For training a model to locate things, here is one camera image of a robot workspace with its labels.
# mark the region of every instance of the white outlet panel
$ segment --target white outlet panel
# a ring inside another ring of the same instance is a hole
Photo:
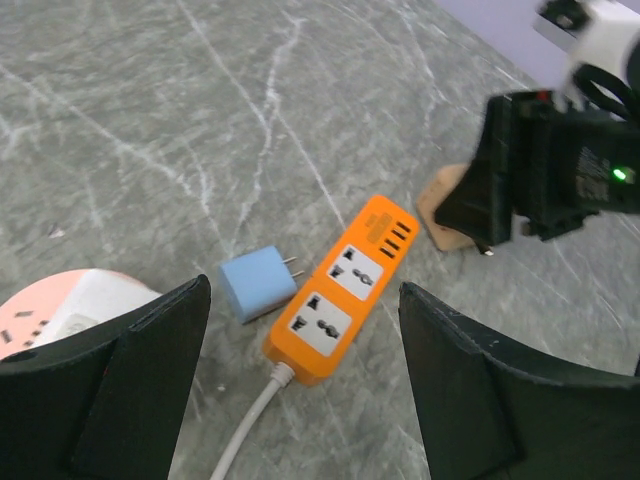
[[[365,301],[382,276],[383,268],[353,245],[347,245],[327,275],[334,282]]]
[[[349,325],[349,315],[313,292],[289,322],[289,330],[318,353],[329,357]]]

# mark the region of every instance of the gray marble surface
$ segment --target gray marble surface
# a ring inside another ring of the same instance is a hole
[[[206,480],[267,381],[276,318],[239,326],[216,265],[269,244],[312,271],[367,199],[412,209],[523,75],[430,0],[9,0],[0,5],[0,301],[52,273],[167,291],[211,318],[172,480]],[[640,222],[603,215],[493,258],[422,234],[337,373],[265,412],[233,479],[429,478],[396,314],[414,281],[535,348],[630,373]]]

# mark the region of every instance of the orange power adapter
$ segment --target orange power adapter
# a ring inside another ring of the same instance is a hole
[[[369,200],[271,328],[265,355],[305,385],[329,377],[419,230],[386,197]]]

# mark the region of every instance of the white cable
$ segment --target white cable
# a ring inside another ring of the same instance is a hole
[[[267,384],[256,401],[253,402],[253,405],[251,405],[251,408],[242,419],[242,422],[238,425],[238,428],[233,434],[233,437],[231,437],[222,457],[220,457],[220,461],[218,461],[218,465],[216,466],[213,475],[211,475],[211,480],[224,480],[224,477],[229,471],[229,467],[231,467],[233,459],[236,458],[236,454],[238,453],[238,450],[240,450],[240,446],[242,445],[242,442],[244,442],[249,430],[251,430],[251,427],[274,395],[278,390],[287,386],[293,378],[293,375],[293,370],[285,363],[278,363],[273,368],[273,371],[271,372],[271,381]]]

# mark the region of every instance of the robotic hand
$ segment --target robotic hand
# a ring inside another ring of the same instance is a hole
[[[492,97],[475,158],[434,212],[481,251],[512,216],[543,241],[609,210],[640,213],[640,15],[613,0],[551,0],[538,31],[568,50],[554,90]]]

